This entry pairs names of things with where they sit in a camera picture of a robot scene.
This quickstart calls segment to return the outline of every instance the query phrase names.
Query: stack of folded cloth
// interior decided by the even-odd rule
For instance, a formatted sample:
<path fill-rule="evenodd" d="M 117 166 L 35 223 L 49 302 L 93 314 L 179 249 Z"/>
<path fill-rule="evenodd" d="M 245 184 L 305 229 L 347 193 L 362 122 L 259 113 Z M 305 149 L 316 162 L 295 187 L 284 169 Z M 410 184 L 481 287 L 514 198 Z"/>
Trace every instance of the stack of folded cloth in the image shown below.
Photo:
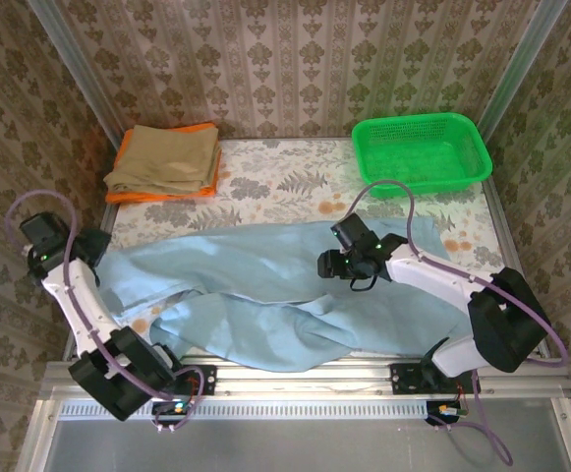
<path fill-rule="evenodd" d="M 109 204 L 215 195 L 221 147 L 212 123 L 157 130 L 137 125 L 105 178 Z"/>

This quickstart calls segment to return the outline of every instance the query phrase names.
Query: orange towel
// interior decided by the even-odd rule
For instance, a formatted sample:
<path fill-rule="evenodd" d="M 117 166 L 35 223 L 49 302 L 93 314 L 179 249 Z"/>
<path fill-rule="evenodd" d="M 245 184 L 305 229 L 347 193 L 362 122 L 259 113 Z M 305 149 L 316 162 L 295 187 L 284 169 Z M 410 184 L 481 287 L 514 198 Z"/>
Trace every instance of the orange towel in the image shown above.
<path fill-rule="evenodd" d="M 195 131 L 205 130 L 207 128 L 214 128 L 215 125 L 213 123 L 202 123 L 199 125 L 194 126 L 186 126 L 183 128 L 173 128 L 169 131 L 175 131 L 179 133 L 193 133 Z M 117 152 L 117 157 L 115 158 L 114 165 L 117 165 L 119 159 L 124 154 L 126 149 L 128 148 L 128 143 L 132 138 L 133 130 L 128 130 L 124 135 L 124 139 L 119 146 L 119 152 Z M 135 204 L 141 202 L 162 202 L 166 200 L 180 200 L 180 199 L 191 199 L 194 197 L 211 197 L 215 195 L 217 190 L 217 172 L 219 170 L 219 160 L 222 155 L 220 151 L 217 154 L 217 161 L 215 163 L 215 174 L 213 176 L 213 182 L 205 187 L 202 187 L 198 192 L 193 194 L 186 194 L 186 195 L 155 195 L 155 194 L 145 194 L 140 192 L 119 192 L 119 193 L 112 193 L 108 192 L 106 194 L 106 202 L 109 204 Z"/>

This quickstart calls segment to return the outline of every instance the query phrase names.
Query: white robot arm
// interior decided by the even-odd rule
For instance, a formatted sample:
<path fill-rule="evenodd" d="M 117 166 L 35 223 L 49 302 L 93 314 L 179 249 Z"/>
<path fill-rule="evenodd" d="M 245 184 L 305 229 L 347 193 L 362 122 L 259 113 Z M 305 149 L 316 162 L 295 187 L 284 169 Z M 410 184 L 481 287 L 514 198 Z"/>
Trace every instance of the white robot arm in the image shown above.
<path fill-rule="evenodd" d="M 106 305 L 99 296 L 92 268 L 81 259 L 74 259 L 69 263 L 69 274 L 74 294 L 89 320 L 95 326 L 97 335 L 104 341 L 110 339 L 110 333 L 120 329 L 120 327 L 110 316 Z M 49 270 L 47 276 L 40 283 L 56 299 L 65 314 L 76 341 L 78 356 L 81 357 L 85 352 L 93 352 L 97 349 L 67 295 L 62 264 Z"/>
<path fill-rule="evenodd" d="M 424 357 L 424 377 L 433 389 L 440 381 L 480 367 L 514 372 L 546 336 L 525 312 L 476 281 L 520 300 L 549 324 L 529 285 L 512 268 L 500 273 L 466 270 L 414 247 L 402 236 L 388 234 L 379 239 L 354 213 L 331 230 L 343 249 L 320 255 L 317 269 L 321 277 L 351 279 L 351 288 L 359 291 L 372 289 L 378 278 L 405 283 L 453 305 L 470 319 L 472 334 L 441 339 Z M 368 278 L 369 287 L 354 288 L 356 280 Z"/>

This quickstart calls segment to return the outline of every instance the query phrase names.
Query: light blue cloth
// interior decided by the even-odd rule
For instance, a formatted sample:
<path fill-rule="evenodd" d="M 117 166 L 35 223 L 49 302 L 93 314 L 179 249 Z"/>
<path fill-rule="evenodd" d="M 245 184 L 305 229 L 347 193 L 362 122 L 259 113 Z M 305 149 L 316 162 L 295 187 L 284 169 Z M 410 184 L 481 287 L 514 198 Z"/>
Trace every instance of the light blue cloth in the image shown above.
<path fill-rule="evenodd" d="M 320 278 L 317 257 L 339 248 L 331 224 L 239 226 L 110 252 L 97 269 L 101 296 L 121 317 L 182 293 L 152 325 L 152 342 L 179 357 L 197 346 L 279 372 L 357 349 L 423 355 L 450 333 L 470 332 L 466 316 L 417 288 L 379 280 L 355 293 L 347 280 Z M 367 225 L 379 238 L 406 231 L 404 219 Z M 447 257 L 432 219 L 415 218 L 413 233 Z"/>

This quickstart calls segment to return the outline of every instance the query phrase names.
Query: folded towel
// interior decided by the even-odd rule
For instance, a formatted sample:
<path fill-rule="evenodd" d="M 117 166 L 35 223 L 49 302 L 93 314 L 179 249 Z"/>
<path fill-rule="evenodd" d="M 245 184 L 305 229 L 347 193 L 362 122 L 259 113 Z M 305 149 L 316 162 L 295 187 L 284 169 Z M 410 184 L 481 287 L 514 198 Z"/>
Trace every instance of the folded towel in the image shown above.
<path fill-rule="evenodd" d="M 213 229 L 109 252 L 97 269 L 100 294 L 119 322 L 172 297 L 151 341 L 269 371 L 300 372 L 353 350 L 421 356 L 471 332 L 459 310 L 418 288 L 380 280 L 355 293 L 347 280 L 320 278 L 317 257 L 338 248 L 331 224 Z M 368 225 L 379 237 L 406 232 L 404 219 Z M 415 218 L 413 234 L 446 257 L 431 218 Z"/>
<path fill-rule="evenodd" d="M 124 136 L 104 181 L 111 204 L 157 202 L 215 194 L 221 148 L 205 123 L 173 130 L 137 126 Z"/>

